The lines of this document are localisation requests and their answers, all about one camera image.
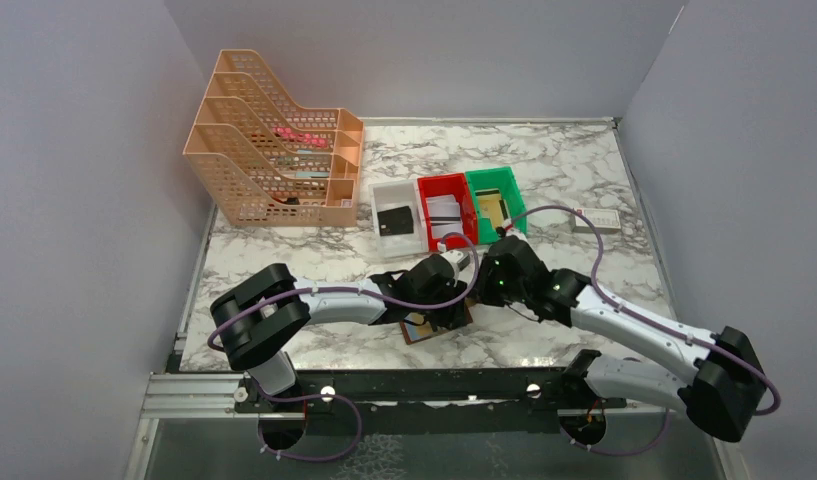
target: green plastic bin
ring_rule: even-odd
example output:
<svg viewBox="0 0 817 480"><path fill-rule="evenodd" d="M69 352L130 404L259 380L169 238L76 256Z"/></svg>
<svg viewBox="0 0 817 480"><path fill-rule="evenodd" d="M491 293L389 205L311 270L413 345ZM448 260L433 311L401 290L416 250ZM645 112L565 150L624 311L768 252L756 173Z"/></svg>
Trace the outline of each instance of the green plastic bin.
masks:
<svg viewBox="0 0 817 480"><path fill-rule="evenodd" d="M495 188L508 205L508 218L514 218L526 211L523 204L523 197L517 187L517 180L514 179L514 172L511 167L489 168L487 170L473 170L464 174L467 177L467 186L470 195L473 197L473 205L476 207L479 226L479 243L488 244L499 240L499 235L491 226L490 219L482 216L479 209L479 202L476 199L476 191ZM526 218L521 218L515 223L518 230L526 233L528 222Z"/></svg>

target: gray wall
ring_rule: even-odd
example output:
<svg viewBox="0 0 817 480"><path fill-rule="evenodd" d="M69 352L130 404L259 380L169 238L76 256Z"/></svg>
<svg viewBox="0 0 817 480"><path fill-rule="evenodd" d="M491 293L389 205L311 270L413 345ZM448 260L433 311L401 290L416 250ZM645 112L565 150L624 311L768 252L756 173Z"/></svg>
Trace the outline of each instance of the gray wall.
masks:
<svg viewBox="0 0 817 480"><path fill-rule="evenodd" d="M0 479L122 475L207 214L203 88L160 0L0 0Z"/></svg>
<svg viewBox="0 0 817 480"><path fill-rule="evenodd" d="M686 0L165 0L208 75L252 48L303 105L619 116Z"/></svg>
<svg viewBox="0 0 817 480"><path fill-rule="evenodd" d="M782 391L750 470L817 479L817 0L692 0L621 134L678 315L748 332Z"/></svg>

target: white plastic bin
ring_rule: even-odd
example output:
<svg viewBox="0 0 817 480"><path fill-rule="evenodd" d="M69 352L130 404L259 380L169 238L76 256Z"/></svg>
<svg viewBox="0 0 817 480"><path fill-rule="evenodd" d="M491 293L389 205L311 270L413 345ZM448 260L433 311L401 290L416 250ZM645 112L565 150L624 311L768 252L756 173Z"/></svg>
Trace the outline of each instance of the white plastic bin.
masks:
<svg viewBox="0 0 817 480"><path fill-rule="evenodd" d="M426 223L423 208L420 207L420 190L416 179L370 185L370 203L373 207L373 230L380 256L398 257L428 251ZM378 212L404 206L411 209L414 233L382 236Z"/></svg>

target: silver screw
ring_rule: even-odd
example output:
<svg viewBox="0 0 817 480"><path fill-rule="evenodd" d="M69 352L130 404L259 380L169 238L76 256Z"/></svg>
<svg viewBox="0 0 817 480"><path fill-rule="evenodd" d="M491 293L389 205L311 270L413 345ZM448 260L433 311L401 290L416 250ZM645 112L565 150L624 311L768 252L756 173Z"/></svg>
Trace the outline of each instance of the silver screw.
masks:
<svg viewBox="0 0 817 480"><path fill-rule="evenodd" d="M320 390L320 395L334 395L335 393L337 392L334 391L334 387L331 385L326 385L322 390ZM332 400L334 400L333 397L323 397L323 401L326 403L329 403Z"/></svg>
<svg viewBox="0 0 817 480"><path fill-rule="evenodd" d="M540 385L532 383L528 387L526 387L526 395L529 398L538 398L540 397L540 394L541 394Z"/></svg>
<svg viewBox="0 0 817 480"><path fill-rule="evenodd" d="M235 402L242 403L249 398L249 392L247 392L244 387L238 387L237 390L234 391L233 397Z"/></svg>

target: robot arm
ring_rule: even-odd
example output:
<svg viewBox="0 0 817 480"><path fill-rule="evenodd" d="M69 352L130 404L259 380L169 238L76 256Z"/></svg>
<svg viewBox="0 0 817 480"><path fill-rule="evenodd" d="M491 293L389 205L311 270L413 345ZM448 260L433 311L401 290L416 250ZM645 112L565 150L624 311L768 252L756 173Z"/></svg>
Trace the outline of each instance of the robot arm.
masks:
<svg viewBox="0 0 817 480"><path fill-rule="evenodd" d="M232 369L248 370L267 394L275 395L296 381L293 366L281 349L306 324L350 321L381 325L400 322L418 312L434 326L452 329L464 325L463 301L424 310L396 305L388 298L416 307L453 299L467 288L458 280L458 274L468 263L469 257L450 251L427 257L410 271L373 275L360 283L341 285L297 280L285 265L274 264L217 299L211 314L219 327L240 317L263 297L281 298L269 311L253 311L220 333ZM338 293L319 291L334 287L342 288ZM300 288L307 293L293 294ZM361 295L361 290L369 293ZM715 335L647 312L607 293L624 309L645 314L659 325L713 338L718 346L760 370L743 333L726 327ZM597 294L588 277L567 269L549 271L528 243L513 235L494 243L485 254L470 296L500 307L522 303L539 321L554 320L598 333L656 362L631 362L585 350L565 372L564 389L571 397L590 401L628 398L684 410L710 435L738 441L765 391L757 378L728 359L707 348L678 341L612 308Z"/></svg>

